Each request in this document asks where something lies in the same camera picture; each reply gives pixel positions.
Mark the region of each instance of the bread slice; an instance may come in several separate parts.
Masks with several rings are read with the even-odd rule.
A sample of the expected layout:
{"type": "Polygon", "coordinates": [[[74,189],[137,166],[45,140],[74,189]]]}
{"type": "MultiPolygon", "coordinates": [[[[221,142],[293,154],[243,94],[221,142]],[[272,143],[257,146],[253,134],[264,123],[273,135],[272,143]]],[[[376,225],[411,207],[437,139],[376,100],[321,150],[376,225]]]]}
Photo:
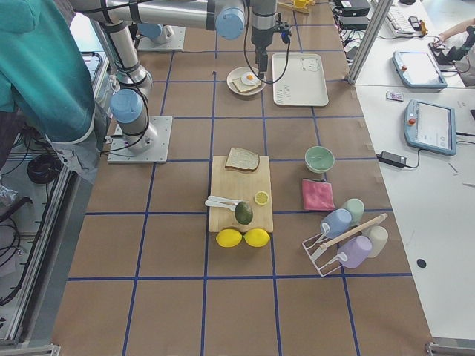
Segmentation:
{"type": "Polygon", "coordinates": [[[232,84],[236,87],[237,91],[240,93],[248,93],[251,90],[254,90],[256,88],[259,88],[262,85],[262,82],[259,81],[256,85],[247,85],[244,84],[241,78],[236,78],[232,80],[232,84]]]}
{"type": "Polygon", "coordinates": [[[226,168],[253,172],[258,169],[259,155],[244,148],[232,147],[226,160],[226,168]]]}

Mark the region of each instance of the egg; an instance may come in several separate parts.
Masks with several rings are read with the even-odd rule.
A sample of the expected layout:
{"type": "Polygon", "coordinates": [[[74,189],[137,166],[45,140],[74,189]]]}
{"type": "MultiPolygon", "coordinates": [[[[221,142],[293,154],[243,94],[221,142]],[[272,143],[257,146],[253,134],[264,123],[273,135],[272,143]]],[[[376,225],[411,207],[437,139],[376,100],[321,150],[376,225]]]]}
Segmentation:
{"type": "Polygon", "coordinates": [[[254,75],[253,72],[245,72],[240,76],[240,80],[244,85],[256,85],[259,83],[259,79],[254,75]]]}

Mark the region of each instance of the white keyboard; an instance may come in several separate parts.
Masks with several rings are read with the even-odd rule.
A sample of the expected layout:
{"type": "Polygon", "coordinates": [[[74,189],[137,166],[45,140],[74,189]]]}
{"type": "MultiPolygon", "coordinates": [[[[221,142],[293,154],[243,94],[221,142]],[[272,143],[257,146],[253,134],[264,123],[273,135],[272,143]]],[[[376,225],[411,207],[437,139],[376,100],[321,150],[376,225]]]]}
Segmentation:
{"type": "Polygon", "coordinates": [[[414,37],[417,32],[397,7],[390,7],[386,15],[386,24],[395,37],[414,37]]]}

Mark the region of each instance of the teal fabric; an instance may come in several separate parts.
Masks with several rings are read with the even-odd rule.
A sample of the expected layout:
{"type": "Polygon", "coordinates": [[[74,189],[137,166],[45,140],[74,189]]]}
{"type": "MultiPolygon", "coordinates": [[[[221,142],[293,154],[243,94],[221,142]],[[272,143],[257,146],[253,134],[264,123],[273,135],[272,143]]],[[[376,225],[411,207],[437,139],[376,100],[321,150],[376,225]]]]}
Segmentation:
{"type": "Polygon", "coordinates": [[[0,23],[0,111],[18,105],[54,142],[83,137],[94,112],[91,78],[53,0],[2,0],[0,23]]]}

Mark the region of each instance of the wooden cutting board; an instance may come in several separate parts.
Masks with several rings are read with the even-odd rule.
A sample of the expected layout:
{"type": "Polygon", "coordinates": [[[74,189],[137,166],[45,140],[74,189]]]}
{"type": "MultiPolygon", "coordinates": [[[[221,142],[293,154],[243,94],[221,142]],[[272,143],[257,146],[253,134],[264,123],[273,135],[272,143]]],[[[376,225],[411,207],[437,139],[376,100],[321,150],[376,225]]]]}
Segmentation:
{"type": "Polygon", "coordinates": [[[270,187],[269,157],[260,157],[258,169],[254,172],[242,172],[225,168],[227,156],[213,156],[211,173],[211,195],[218,197],[246,200],[252,208],[254,217],[250,224],[241,225],[236,221],[235,213],[226,208],[209,208],[209,231],[219,232],[224,228],[236,228],[246,232],[251,228],[263,228],[272,232],[272,194],[270,187]],[[269,202],[258,205],[254,195],[265,191],[270,196],[269,202]]]}

